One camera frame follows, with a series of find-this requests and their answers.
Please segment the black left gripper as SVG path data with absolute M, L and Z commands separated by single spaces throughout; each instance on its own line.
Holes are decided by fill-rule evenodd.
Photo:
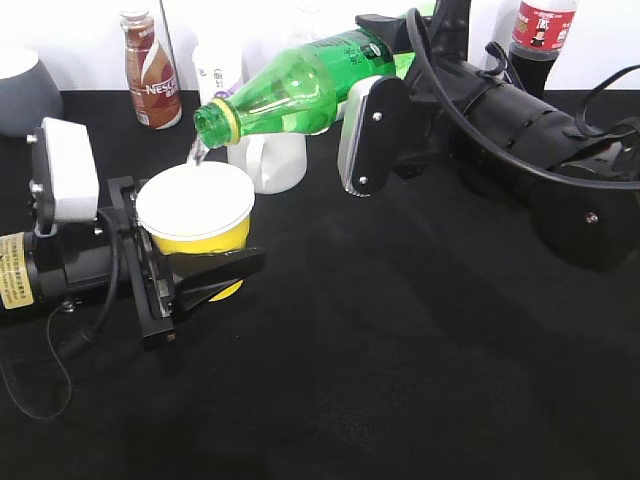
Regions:
M 175 342 L 174 320 L 185 320 L 201 304 L 264 269 L 266 252 L 261 248 L 174 253 L 168 266 L 141 223 L 134 180 L 110 179 L 107 186 L 111 205 L 98 212 L 94 223 L 62 228 L 63 298 L 88 301 L 100 290 L 105 293 L 98 317 L 64 340 L 62 350 L 87 350 L 97 344 L 119 293 L 133 296 L 143 348 L 170 345 Z

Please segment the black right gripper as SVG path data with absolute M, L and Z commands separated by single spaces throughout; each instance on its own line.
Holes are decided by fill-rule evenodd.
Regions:
M 355 23 L 378 37 L 391 53 L 410 53 L 414 48 L 406 19 L 406 14 L 398 17 L 361 14 L 355 16 Z M 460 105 L 465 101 L 465 63 L 464 54 L 456 45 L 459 35 L 430 32 L 434 34 L 430 41 L 434 71 L 447 96 Z M 451 160 L 451 142 L 457 132 L 457 126 L 438 102 L 419 65 L 410 66 L 407 79 L 410 104 L 406 133 L 392 168 L 402 179 L 418 177 L 428 166 Z

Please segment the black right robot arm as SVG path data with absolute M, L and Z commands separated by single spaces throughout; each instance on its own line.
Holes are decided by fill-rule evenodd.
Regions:
M 495 66 L 466 59 L 470 5 L 440 1 L 427 17 L 360 15 L 358 26 L 393 54 L 410 53 L 404 78 L 356 83 L 338 168 L 344 189 L 367 197 L 389 176 L 420 175 L 451 160 L 476 193 L 524 206 L 540 241 L 578 268 L 606 272 L 639 252 L 639 122 L 590 127 L 528 93 L 504 49 Z

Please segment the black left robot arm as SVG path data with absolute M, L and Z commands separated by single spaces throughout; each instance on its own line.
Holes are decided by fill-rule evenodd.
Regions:
M 174 325 L 236 282 L 264 268 L 260 248 L 222 253 L 164 255 L 134 214 L 137 187 L 129 177 L 108 182 L 112 200 L 105 218 L 52 225 L 1 238 L 1 312 L 44 304 L 73 307 L 105 293 L 134 298 L 143 347 L 156 350 L 176 339 Z

